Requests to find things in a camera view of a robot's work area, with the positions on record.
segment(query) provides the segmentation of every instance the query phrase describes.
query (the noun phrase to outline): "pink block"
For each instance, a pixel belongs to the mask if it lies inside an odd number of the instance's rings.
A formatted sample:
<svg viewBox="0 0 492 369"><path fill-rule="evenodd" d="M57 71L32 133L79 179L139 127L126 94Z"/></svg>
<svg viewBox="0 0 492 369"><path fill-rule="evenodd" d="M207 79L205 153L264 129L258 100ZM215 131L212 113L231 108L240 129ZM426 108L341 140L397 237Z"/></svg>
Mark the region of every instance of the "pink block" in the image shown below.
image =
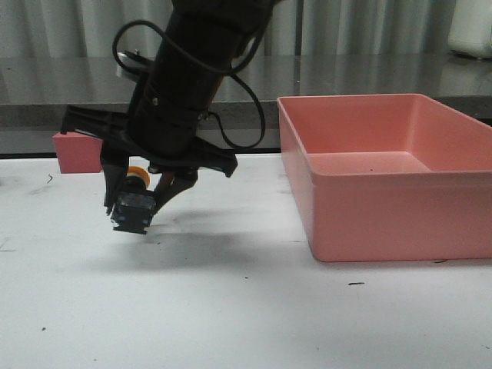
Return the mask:
<svg viewBox="0 0 492 369"><path fill-rule="evenodd" d="M99 173L102 140L68 132L53 136L61 173Z"/></svg>
<svg viewBox="0 0 492 369"><path fill-rule="evenodd" d="M423 95L279 98L321 261L492 258L492 128Z"/></svg>

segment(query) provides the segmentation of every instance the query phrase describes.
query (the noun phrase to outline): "black cable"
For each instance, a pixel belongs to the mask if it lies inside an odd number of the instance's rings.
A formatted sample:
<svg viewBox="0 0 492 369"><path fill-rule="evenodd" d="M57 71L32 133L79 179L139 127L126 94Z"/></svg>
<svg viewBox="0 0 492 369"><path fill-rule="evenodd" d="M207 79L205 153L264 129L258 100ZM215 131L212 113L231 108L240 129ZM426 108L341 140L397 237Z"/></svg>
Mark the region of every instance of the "black cable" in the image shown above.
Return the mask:
<svg viewBox="0 0 492 369"><path fill-rule="evenodd" d="M224 139L224 141L229 146L231 146L232 148L238 149L238 150L254 148L255 146L258 146L258 144L263 140L264 134L267 130L267 124L266 124L265 119L264 119L263 107L261 106L261 103L258 100L257 96L254 94L253 90L251 90L251 87L249 87L246 84L246 82L244 82L242 79L240 79L237 75L232 75L231 78L234 79L251 96L251 99L253 100L254 105L256 106L256 109L258 110L258 115L260 116L260 138L254 144L251 144L251 145L243 146L243 145L235 144L233 141L231 141L231 139L225 133L224 127L222 126L221 117L219 116L219 114L217 114L213 111L209 111L208 114L213 116L215 118L215 120L217 121L218 127L221 130L222 138Z"/></svg>
<svg viewBox="0 0 492 369"><path fill-rule="evenodd" d="M268 4L268 12L267 16L262 23L260 29L258 30L257 36L254 38L253 45L251 46L251 49L249 50L248 54L244 57L244 59L235 67L229 68L229 69L220 69L216 68L212 65L209 65L207 63L204 63L200 59L194 57L192 54L184 50L181 46L176 44L161 28L159 28L155 23L152 23L150 21L146 21L144 19L139 19L133 22L129 22L123 27L121 27L118 32L115 35L115 38L113 40L113 45L111 47L113 57L115 58L115 61L118 63L120 67L122 67L125 71L128 71L133 74L138 74L140 71L136 68L131 68L125 65L121 61L121 59L118 56L118 43L123 36L123 34L129 30L132 27L135 27L136 25L145 25L151 29L153 29L157 34L159 34L170 46L172 46L177 52L179 52L181 55L183 55L186 59L188 59L190 62L195 63L196 65L202 67L203 69L206 69L212 73L215 73L216 75L235 75L238 72L240 72L242 69L248 65L248 63L252 60L254 57L254 54L258 50L258 47L260 46L261 43L261 38L263 37L263 34L268 26L268 21L270 20L271 13L273 11L274 5L275 5L276 0L270 0L270 3Z"/></svg>

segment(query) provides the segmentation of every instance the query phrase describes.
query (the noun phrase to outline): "white container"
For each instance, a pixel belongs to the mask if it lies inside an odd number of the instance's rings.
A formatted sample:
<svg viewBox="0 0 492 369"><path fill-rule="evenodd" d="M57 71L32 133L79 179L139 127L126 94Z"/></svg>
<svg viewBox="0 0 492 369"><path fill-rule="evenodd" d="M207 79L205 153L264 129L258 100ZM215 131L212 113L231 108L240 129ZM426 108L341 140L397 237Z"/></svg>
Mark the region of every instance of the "white container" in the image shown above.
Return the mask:
<svg viewBox="0 0 492 369"><path fill-rule="evenodd" d="M492 0L457 0L447 43L475 58L492 58Z"/></svg>

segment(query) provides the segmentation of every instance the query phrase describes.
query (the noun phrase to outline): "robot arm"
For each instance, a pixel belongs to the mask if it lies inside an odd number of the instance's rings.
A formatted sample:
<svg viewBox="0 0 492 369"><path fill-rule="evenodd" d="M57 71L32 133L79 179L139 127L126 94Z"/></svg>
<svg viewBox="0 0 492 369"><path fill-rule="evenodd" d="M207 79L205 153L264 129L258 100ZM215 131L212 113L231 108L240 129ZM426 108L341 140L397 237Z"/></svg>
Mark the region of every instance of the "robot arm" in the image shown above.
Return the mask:
<svg viewBox="0 0 492 369"><path fill-rule="evenodd" d="M136 21L116 35L113 54L136 81L127 113L69 106L61 127L61 133L77 131L103 140L105 207L115 230L145 234L167 201L193 187L200 167L232 175L234 154L198 138L198 122L207 117L222 78L235 76L252 59L277 2L173 0L165 32ZM136 25L147 25L162 36L154 61L130 52L120 58L118 40ZM247 56L232 68L233 59L253 38ZM153 191L147 189L146 173L128 167L130 156L148 159L148 171L161 174Z"/></svg>

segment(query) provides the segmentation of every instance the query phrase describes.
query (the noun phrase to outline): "white tabletop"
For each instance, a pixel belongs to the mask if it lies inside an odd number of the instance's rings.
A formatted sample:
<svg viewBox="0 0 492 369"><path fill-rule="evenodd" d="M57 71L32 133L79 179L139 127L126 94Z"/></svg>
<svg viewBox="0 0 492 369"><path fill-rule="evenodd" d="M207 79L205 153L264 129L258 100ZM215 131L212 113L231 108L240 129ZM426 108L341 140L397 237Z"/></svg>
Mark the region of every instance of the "white tabletop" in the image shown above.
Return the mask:
<svg viewBox="0 0 492 369"><path fill-rule="evenodd" d="M279 155L199 177L141 236L102 174L0 161L0 367L492 368L492 261L323 264Z"/></svg>

